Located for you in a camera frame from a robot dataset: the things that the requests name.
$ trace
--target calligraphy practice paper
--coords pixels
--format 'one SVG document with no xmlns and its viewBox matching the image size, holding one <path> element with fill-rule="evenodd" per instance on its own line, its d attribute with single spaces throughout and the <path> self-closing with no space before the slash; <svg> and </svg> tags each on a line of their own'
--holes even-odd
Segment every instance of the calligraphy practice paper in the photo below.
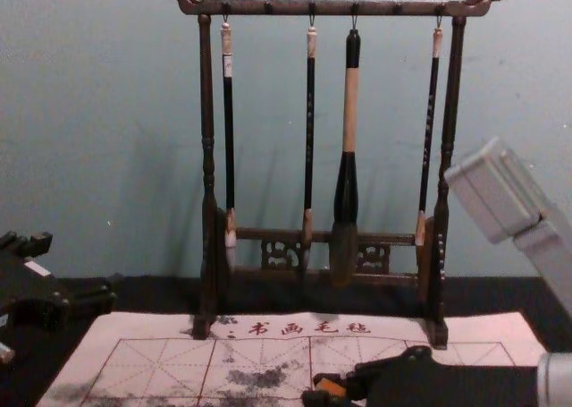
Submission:
<svg viewBox="0 0 572 407">
<path fill-rule="evenodd" d="M 448 349 L 433 351 L 440 363 L 535 366 L 544 353 L 519 313 L 446 320 Z M 316 373 L 428 345 L 423 320 L 410 318 L 220 316 L 204 341 L 191 328 L 188 315 L 98 318 L 39 406 L 300 406 Z"/>
</svg>

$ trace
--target gray wall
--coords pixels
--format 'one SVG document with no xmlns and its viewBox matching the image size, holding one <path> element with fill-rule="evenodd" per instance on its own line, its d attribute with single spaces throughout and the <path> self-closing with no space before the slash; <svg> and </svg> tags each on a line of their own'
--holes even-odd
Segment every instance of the gray wall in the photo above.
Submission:
<svg viewBox="0 0 572 407">
<path fill-rule="evenodd" d="M 504 137 L 572 217 L 570 0 L 506 0 L 469 21 L 456 156 Z M 198 27 L 169 0 L 0 0 L 0 229 L 55 235 L 59 276 L 196 275 L 202 198 Z M 214 18 L 216 196 L 224 205 L 220 18 Z M 237 214 L 298 227 L 306 18 L 231 18 Z M 444 22 L 445 58 L 450 22 Z M 332 223 L 350 19 L 318 18 L 315 226 Z M 413 232 L 434 19 L 360 18 L 358 224 Z M 442 64 L 429 207 L 436 197 Z M 450 275 L 534 274 L 450 200 Z M 395 250 L 413 269 L 413 250 Z M 315 248 L 315 265 L 327 259 Z M 257 255 L 240 245 L 243 263 Z"/>
</svg>

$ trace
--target gray robotic arm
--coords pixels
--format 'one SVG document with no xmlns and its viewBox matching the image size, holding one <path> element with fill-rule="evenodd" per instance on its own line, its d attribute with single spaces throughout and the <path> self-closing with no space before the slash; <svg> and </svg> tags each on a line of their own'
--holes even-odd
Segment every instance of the gray robotic arm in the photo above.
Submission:
<svg viewBox="0 0 572 407">
<path fill-rule="evenodd" d="M 572 226 L 516 154 L 495 137 L 445 180 L 490 242 L 512 237 L 572 317 Z M 540 407 L 572 406 L 572 354 L 545 354 L 537 381 Z"/>
</svg>

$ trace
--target red chinese characters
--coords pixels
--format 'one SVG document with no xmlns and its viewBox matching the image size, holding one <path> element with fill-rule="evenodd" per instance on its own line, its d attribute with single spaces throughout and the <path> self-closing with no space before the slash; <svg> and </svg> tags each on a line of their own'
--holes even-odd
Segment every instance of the red chinese characters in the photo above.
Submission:
<svg viewBox="0 0 572 407">
<path fill-rule="evenodd" d="M 298 326 L 297 324 L 288 324 L 283 330 L 282 335 L 298 333 L 300 334 L 304 328 Z"/>
<path fill-rule="evenodd" d="M 265 325 L 268 325 L 268 322 L 257 322 L 256 325 L 253 325 L 248 331 L 249 334 L 255 333 L 255 335 L 261 335 L 268 332 L 268 329 L 265 328 Z"/>
<path fill-rule="evenodd" d="M 324 322 L 322 322 L 321 324 L 318 324 L 318 326 L 315 328 L 314 331 L 319 331 L 321 333 L 337 333 L 338 330 L 337 329 L 332 329 L 330 328 L 330 322 L 328 322 L 327 320 L 325 320 Z"/>
<path fill-rule="evenodd" d="M 371 331 L 367 329 L 364 324 L 355 324 L 355 323 L 349 324 L 348 330 L 351 331 L 352 333 L 361 333 L 361 334 L 371 333 Z"/>
</svg>

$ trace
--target black table surface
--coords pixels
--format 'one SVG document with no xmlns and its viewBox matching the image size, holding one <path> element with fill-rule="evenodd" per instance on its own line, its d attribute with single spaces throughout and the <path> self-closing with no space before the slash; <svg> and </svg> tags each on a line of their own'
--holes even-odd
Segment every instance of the black table surface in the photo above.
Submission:
<svg viewBox="0 0 572 407">
<path fill-rule="evenodd" d="M 97 283 L 97 279 L 64 282 L 74 289 Z M 117 311 L 192 313 L 198 309 L 196 279 L 127 277 L 117 292 Z M 444 298 L 447 316 L 521 311 L 548 351 L 572 352 L 572 322 L 539 278 L 452 277 L 446 280 Z M 288 283 L 237 281 L 224 313 L 299 311 L 414 317 L 419 309 L 414 293 L 407 288 L 359 286 L 334 290 L 318 285 L 301 292 Z M 35 327 L 14 328 L 3 340 L 16 350 L 17 357 L 9 368 L 0 369 L 0 406 L 36 405 L 92 322 L 90 318 L 74 321 L 55 334 Z M 512 384 L 518 386 L 519 393 L 533 397 L 533 372 L 523 373 Z M 486 380 L 483 385 L 486 391 Z"/>
</svg>

